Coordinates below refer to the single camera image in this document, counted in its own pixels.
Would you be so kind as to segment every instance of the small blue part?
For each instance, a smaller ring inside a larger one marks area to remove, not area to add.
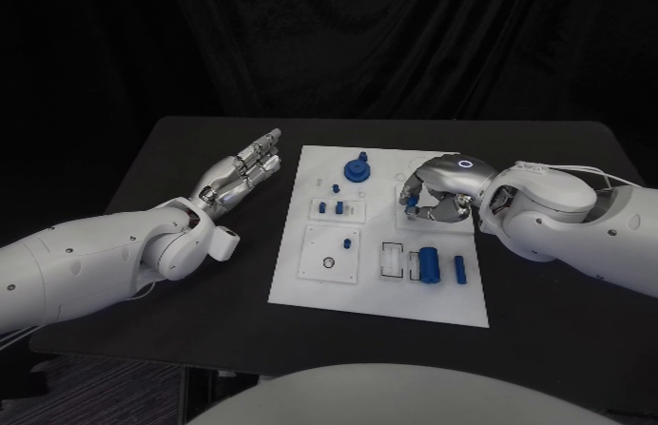
[[[407,208],[411,208],[411,207],[416,206],[417,204],[418,204],[418,196],[417,196],[417,195],[413,195],[413,196],[408,198]]]
[[[371,177],[371,166],[368,165],[368,154],[365,151],[359,158],[345,164],[345,177],[354,183],[362,183]]]
[[[466,270],[463,269],[463,257],[455,256],[455,272],[456,272],[456,283],[466,283]]]
[[[418,251],[418,264],[421,266],[421,282],[436,284],[442,281],[442,272],[439,270],[439,252],[436,247],[424,247]]]

